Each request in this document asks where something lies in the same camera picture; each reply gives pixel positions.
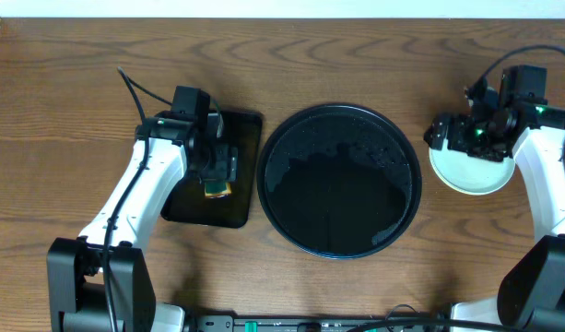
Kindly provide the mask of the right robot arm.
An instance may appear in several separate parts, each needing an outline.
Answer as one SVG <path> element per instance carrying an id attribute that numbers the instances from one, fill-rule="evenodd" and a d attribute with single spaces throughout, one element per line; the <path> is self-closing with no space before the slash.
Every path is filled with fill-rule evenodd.
<path id="1" fill-rule="evenodd" d="M 440 114 L 424 135 L 432 169 L 458 192 L 494 193 L 519 171 L 534 222 L 534 247 L 497 295 L 453 305 L 453 320 L 565 331 L 565 110 L 548 105 L 546 80 L 530 65 L 506 68 L 499 89 L 480 79 L 471 112 Z"/>

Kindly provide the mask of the light blue plate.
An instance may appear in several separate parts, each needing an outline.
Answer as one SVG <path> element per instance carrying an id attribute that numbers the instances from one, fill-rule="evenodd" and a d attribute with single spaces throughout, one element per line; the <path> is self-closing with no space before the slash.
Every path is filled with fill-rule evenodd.
<path id="1" fill-rule="evenodd" d="M 500 190 L 515 170 L 515 162 L 494 162 L 472 158 L 463 152 L 429 149 L 430 165 L 438 178 L 455 191 L 484 196 Z"/>

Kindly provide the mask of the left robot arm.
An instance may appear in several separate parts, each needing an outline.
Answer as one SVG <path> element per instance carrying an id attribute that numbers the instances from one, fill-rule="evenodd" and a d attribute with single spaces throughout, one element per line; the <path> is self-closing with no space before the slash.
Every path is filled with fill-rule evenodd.
<path id="1" fill-rule="evenodd" d="M 159 303 L 144 252 L 171 191 L 191 177 L 206 198 L 231 193 L 237 152 L 221 141 L 224 120 L 201 89 L 179 86 L 170 108 L 143 117 L 132 158 L 111 196 L 75 239 L 47 256 L 54 331 L 182 331 L 183 308 Z"/>

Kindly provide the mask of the black rectangular tray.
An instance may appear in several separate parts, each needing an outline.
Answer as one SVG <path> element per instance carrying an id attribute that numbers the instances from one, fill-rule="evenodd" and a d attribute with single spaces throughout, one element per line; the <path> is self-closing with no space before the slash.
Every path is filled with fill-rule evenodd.
<path id="1" fill-rule="evenodd" d="M 262 132 L 260 113 L 241 110 L 224 111 L 223 139 L 237 149 L 233 163 L 237 178 L 230 192 L 217 197 L 206 190 L 220 189 L 216 183 L 202 182 L 187 176 L 172 189 L 160 215 L 172 222 L 238 229 L 248 219 L 252 200 L 253 178 Z"/>

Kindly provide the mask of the green and yellow sponge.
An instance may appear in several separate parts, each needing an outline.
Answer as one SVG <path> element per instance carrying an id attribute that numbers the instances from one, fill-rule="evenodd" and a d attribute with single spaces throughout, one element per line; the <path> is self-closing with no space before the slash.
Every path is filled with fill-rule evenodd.
<path id="1" fill-rule="evenodd" d="M 205 198 L 221 198 L 232 193 L 230 183 L 224 181 L 204 182 L 204 188 Z"/>

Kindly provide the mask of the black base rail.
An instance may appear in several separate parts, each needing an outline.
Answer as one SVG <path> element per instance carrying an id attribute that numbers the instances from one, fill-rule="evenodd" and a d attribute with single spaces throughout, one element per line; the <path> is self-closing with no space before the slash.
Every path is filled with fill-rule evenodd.
<path id="1" fill-rule="evenodd" d="M 342 332 L 358 326 L 384 321 L 383 317 L 337 316 L 283 317 L 215 314 L 187 318 L 184 332 Z"/>

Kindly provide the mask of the round black tray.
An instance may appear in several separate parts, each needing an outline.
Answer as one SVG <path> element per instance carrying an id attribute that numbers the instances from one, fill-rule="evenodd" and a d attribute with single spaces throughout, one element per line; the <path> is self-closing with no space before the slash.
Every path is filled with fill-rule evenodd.
<path id="1" fill-rule="evenodd" d="M 373 255 L 418 212 L 422 174 L 406 135 L 387 117 L 349 103 L 312 106 L 267 139 L 257 192 L 273 227 L 328 259 Z"/>

